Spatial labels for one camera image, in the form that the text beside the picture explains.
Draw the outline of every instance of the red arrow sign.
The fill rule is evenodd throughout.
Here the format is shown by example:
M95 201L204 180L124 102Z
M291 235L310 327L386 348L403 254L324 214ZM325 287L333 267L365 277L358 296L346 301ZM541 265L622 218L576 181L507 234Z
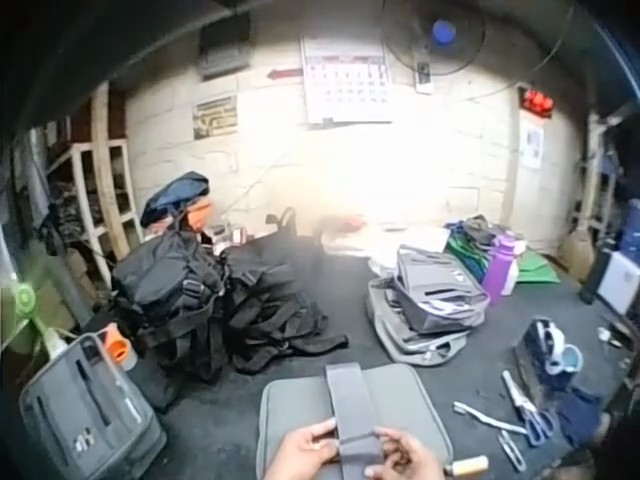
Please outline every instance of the red arrow sign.
M267 74L269 80L281 80L283 78L295 78L302 76L301 68L274 68Z

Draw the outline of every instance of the white brick wall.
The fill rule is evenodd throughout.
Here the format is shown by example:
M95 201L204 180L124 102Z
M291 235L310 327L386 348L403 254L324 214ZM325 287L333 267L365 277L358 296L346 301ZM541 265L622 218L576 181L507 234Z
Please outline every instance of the white brick wall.
M372 3L352 2L356 12L365 8L358 2L367 5L368 12ZM305 125L301 79L273 81L266 76L273 68L301 66L299 36L309 18L304 5L302 0L279 0L257 10L251 67L234 75L199 80L195 35L153 55L147 78L127 105L138 203L176 175L195 169L210 178L220 210L233 205L227 218L251 228L260 228L267 212L286 205L297 207L303 226L336 212L429 223L477 212L496 221L508 217L505 192L515 181L509 165L517 162L515 89L464 99L523 79L542 58L535 45L519 32L490 22L478 62L458 74L434 77L432 96L416 94L413 73L387 52L394 82L393 123L311 130ZM332 18L335 11L327 4L320 15ZM352 26L375 25L378 20L369 13L355 15ZM410 61L402 48L409 30L405 27L393 32L393 38L400 39L396 49ZM447 68L433 65L434 71ZM539 204L544 208L536 212L535 222L522 208L514 208L517 218L509 220L544 248L564 231L572 162L581 149L581 121L570 102L563 101L573 85L553 62L537 81L557 106L545 126L543 166L532 173L540 187L528 200L531 209ZM237 133L193 141L193 106L229 94L238 96ZM258 179L251 193L238 200Z

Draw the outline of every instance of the hand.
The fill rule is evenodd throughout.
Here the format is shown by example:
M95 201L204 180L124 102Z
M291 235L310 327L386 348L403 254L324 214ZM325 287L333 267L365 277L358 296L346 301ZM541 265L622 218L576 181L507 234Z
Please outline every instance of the hand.
M338 441L320 439L336 429L336 419L287 433L264 480L311 480L325 463L338 456Z
M384 446L384 465L367 467L365 476L375 480L444 480L442 465L422 443L406 432L376 427Z

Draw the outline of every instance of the wooden handle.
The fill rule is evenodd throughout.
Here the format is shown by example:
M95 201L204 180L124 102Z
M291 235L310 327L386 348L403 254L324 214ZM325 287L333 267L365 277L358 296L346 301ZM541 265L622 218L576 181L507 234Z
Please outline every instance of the wooden handle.
M450 477L464 477L489 470L489 459L485 456L468 458L453 462L445 468L445 473Z

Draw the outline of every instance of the purple water bottle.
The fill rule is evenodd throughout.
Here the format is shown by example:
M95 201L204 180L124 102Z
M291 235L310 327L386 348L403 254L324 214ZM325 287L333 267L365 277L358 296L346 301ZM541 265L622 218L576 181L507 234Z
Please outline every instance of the purple water bottle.
M502 289L507 282L511 263L515 260L516 239L513 235L500 235L496 242L491 251L487 274L482 281L482 287L489 294L491 305L496 305L502 298Z

